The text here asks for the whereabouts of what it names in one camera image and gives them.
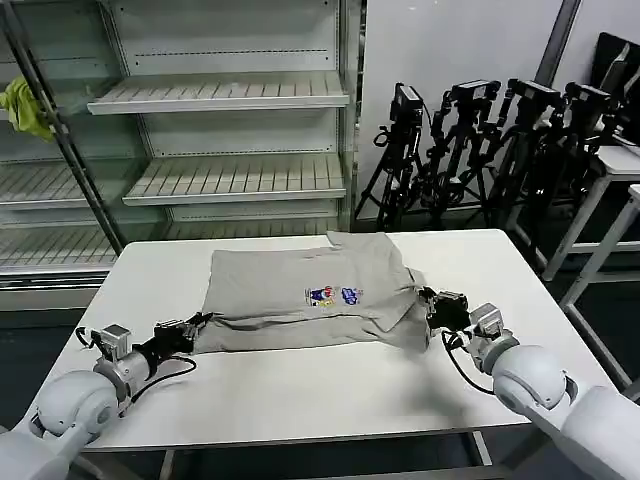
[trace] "wire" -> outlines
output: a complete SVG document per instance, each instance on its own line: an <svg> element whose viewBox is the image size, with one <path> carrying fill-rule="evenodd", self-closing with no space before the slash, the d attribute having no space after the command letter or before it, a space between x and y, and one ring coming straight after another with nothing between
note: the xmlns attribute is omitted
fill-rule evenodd
<svg viewBox="0 0 640 480"><path fill-rule="evenodd" d="M447 341L446 335L445 334L449 334L449 340ZM475 388L476 390L478 390L479 392L482 393L486 393L487 395L495 395L495 393L493 393L493 391L491 390L487 390L486 388L482 388L480 385L478 385L477 383L474 383L473 380L471 380L466 373L464 373L464 371L462 370L462 368L460 367L460 365L458 364L458 361L455 359L455 357L453 356L453 343L458 339L458 337L456 336L455 333L452 332L447 332L447 331L443 331L442 332L442 343L444 344L444 349L447 351L447 355L449 355L449 358L451 359L451 362L453 363L453 366L456 367L456 370L458 370L458 373L462 376L462 378L465 379L465 381L471 385L473 388Z"/></svg>
<svg viewBox="0 0 640 480"><path fill-rule="evenodd" d="M640 147L640 145L638 145L637 143L633 143L620 135L616 136L616 142L620 142L627 147Z"/></svg>
<svg viewBox="0 0 640 480"><path fill-rule="evenodd" d="M87 329L85 327L76 328L76 338L78 339L78 341L80 341L82 346L85 348L93 348L96 342L93 339L91 339L91 343L87 342L87 340L84 338L86 333Z"/></svg>
<svg viewBox="0 0 640 480"><path fill-rule="evenodd" d="M140 398L140 396L146 392L147 390L149 390L151 387L157 385L160 382L163 382L165 380L168 380L170 378L175 378L175 377L179 377L181 375L186 375L187 373L191 373L193 372L198 365L196 364L196 362L194 362L193 360L191 360L190 358L184 358L184 357L174 357L171 356L168 358L168 360L179 360L181 362L184 363L188 363L189 365L191 365L191 367L185 369L185 370L181 370L179 372L175 372L175 373L170 373L169 375L165 375L164 377L160 377L157 378L156 380L154 380L153 382L151 382L149 385L146 385L142 388L142 390L140 390L138 393L136 393L133 397L131 397L131 403L136 403L138 401L138 399Z"/></svg>
<svg viewBox="0 0 640 480"><path fill-rule="evenodd" d="M429 108L427 107L427 104L422 102L422 105L424 106L424 111L427 112L427 119L429 120L429 131L431 131L433 129L433 120L431 119L431 113L429 113Z"/></svg>

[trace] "white desk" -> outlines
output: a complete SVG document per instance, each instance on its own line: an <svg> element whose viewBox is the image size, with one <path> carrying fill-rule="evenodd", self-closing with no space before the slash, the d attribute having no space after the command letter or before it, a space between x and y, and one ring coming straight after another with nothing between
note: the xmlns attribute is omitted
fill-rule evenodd
<svg viewBox="0 0 640 480"><path fill-rule="evenodd" d="M618 376L624 383L625 395L629 396L632 400L637 400L640 397L640 379L636 379L632 382L632 379L628 376L626 371L616 359L611 355L607 347L604 345L598 335L591 329L588 320L580 313L577 303L580 297L584 294L587 287L594 283L611 283L611 282L640 282L640 272L601 272L603 265L607 258L615 251L615 249L621 245L620 240L623 235L629 230L634 223L638 214L640 214L640 185L631 185L629 187L630 199L624 208L620 211L620 214L616 220L611 224L611 228L600 242L598 248L593 252L593 255L589 258L580 275L576 278L575 282L567 290L564 297L560 301L560 307L571 318L574 325L580 325L585 332L589 332L595 345L604 355L610 355L609 362L619 369Z"/></svg>
<svg viewBox="0 0 640 480"><path fill-rule="evenodd" d="M408 267L435 289L492 302L522 343L551 350L566 368L610 381L567 318L497 230L399 233L390 237ZM128 246L81 325L119 323L134 342L158 321L202 305L215 249L282 250L328 245L325 237L136 243ZM72 337L47 377L92 368L97 352ZM422 356L379 343L194 357L198 369L154 387L90 451L265 444L313 439L451 433L526 423L457 374L439 339ZM460 354L463 368L490 387Z"/></svg>
<svg viewBox="0 0 640 480"><path fill-rule="evenodd" d="M600 147L598 156L607 172L613 175L638 175L640 157L627 145Z"/></svg>

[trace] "table leg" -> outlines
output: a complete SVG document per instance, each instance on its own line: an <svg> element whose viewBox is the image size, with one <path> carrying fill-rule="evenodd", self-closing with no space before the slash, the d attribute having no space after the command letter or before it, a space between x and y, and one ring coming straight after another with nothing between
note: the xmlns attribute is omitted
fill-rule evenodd
<svg viewBox="0 0 640 480"><path fill-rule="evenodd" d="M487 445L484 442L482 433L480 432L465 433L462 436L462 442L474 466L493 465L493 461L491 460L491 455L489 455L489 450L487 449Z"/></svg>
<svg viewBox="0 0 640 480"><path fill-rule="evenodd" d="M515 472L525 461L535 455L548 443L549 437L544 434L542 430L535 428L500 464L512 472Z"/></svg>
<svg viewBox="0 0 640 480"><path fill-rule="evenodd" d="M173 473L173 459L175 454L175 450L167 450L164 454L162 469L160 470L160 477L158 477L158 480L170 480L171 474Z"/></svg>
<svg viewBox="0 0 640 480"><path fill-rule="evenodd" d="M142 480L112 455L105 453L85 453L77 457L73 463L98 480Z"/></svg>
<svg viewBox="0 0 640 480"><path fill-rule="evenodd" d="M618 360L616 360L616 357L611 353L609 347L605 345L596 331L591 327L587 319L584 318L584 315L580 313L578 307L574 304L569 304L563 306L562 311L565 313L567 318L571 320L574 327L580 331L581 335L586 337L587 345L589 345L589 348L594 351L600 363L604 364L604 368L607 370L607 373L609 373L610 376L615 377L615 380L617 380L616 383L623 387L631 385L631 379L629 378L629 375L627 375L625 369L620 365Z"/></svg>
<svg viewBox="0 0 640 480"><path fill-rule="evenodd" d="M632 402L638 403L638 400L640 400L640 378L629 385L622 393Z"/></svg>
<svg viewBox="0 0 640 480"><path fill-rule="evenodd" d="M466 467L427 472L380 473L356 477L327 477L323 480L495 480L508 478L501 467Z"/></svg>
<svg viewBox="0 0 640 480"><path fill-rule="evenodd" d="M584 293L587 286L592 283L593 278L598 273L604 262L607 260L615 246L618 244L629 225L638 215L638 204L634 199L630 199L618 215L609 231L600 243L598 249L591 256L585 265L580 276L571 286L564 298L560 301L560 306L565 308L567 305L573 305L578 298Z"/></svg>
<svg viewBox="0 0 640 480"><path fill-rule="evenodd" d="M529 238L527 232L525 232L520 225L518 225L517 223L514 224L512 230L516 235L518 235L518 237L520 237L520 240L522 240L527 247L531 247L531 245L533 245L533 241L531 240L531 238ZM547 268L547 258L537 247L535 249L535 259L541 269Z"/></svg>
<svg viewBox="0 0 640 480"><path fill-rule="evenodd" d="M507 230L514 229L514 227L518 223L518 218L520 217L520 213L522 213L523 208L524 208L524 205L516 205L515 207L513 207L513 209L511 210L511 213L509 214L509 218L507 218L507 223L505 226Z"/></svg>
<svg viewBox="0 0 640 480"><path fill-rule="evenodd" d="M604 176L598 179L591 187L591 192L589 192L589 196L585 200L582 207L578 211L576 218L573 220L571 227L569 227L569 231L564 236L562 241L560 242L560 246L556 250L556 253L553 255L553 258L549 261L546 270L542 274L542 278L546 281L551 281L560 270L560 267L564 263L564 260L569 255L573 244L576 243L578 237L584 230L589 218L593 214L594 210L600 203L604 192L609 187L611 183L612 177L610 175Z"/></svg>

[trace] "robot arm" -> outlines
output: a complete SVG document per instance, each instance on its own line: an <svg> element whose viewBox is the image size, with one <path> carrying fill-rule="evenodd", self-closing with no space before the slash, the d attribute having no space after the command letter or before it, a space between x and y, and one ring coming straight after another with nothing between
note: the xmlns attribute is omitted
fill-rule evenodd
<svg viewBox="0 0 640 480"><path fill-rule="evenodd" d="M540 346L520 345L493 305L470 315L456 346L493 377L509 410L544 431L572 462L598 480L640 478L640 408L618 392L589 385Z"/></svg>
<svg viewBox="0 0 640 480"><path fill-rule="evenodd" d="M118 325L92 332L91 344L83 343L97 345L102 352L93 371L70 372L45 385L35 414L27 414L13 430L0 435L2 478L64 480L69 465L88 443L123 416L147 388L167 378L154 379L158 366L176 358L177 352L193 350L197 331L210 316L158 324L151 340L132 348L130 332ZM195 368L192 360L182 360L193 368L171 376Z"/></svg>

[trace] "shelf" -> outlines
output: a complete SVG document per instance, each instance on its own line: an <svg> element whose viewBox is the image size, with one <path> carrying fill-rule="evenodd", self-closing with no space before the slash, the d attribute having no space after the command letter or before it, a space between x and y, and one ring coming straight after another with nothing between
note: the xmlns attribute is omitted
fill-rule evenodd
<svg viewBox="0 0 640 480"><path fill-rule="evenodd" d="M97 225L0 232L0 275L104 271L116 255Z"/></svg>
<svg viewBox="0 0 640 480"><path fill-rule="evenodd" d="M337 154L154 159L122 201L185 205L343 198Z"/></svg>
<svg viewBox="0 0 640 480"><path fill-rule="evenodd" d="M324 235L337 230L335 218L259 220L237 222L174 222L169 240L201 240L211 238L289 237Z"/></svg>
<svg viewBox="0 0 640 480"><path fill-rule="evenodd" d="M87 105L94 115L335 108L349 103L333 71L128 77Z"/></svg>
<svg viewBox="0 0 640 480"><path fill-rule="evenodd" d="M112 202L122 193L129 165L127 161L113 160L91 166L105 203ZM88 206L70 168L62 161L0 164L0 209Z"/></svg>
<svg viewBox="0 0 640 480"><path fill-rule="evenodd" d="M96 92L105 90L102 79L68 79L54 80L49 82L52 89L53 99L60 113L71 117L82 113L87 113L87 102L95 97ZM6 85L0 87L4 92ZM9 121L9 112L0 108L0 122Z"/></svg>

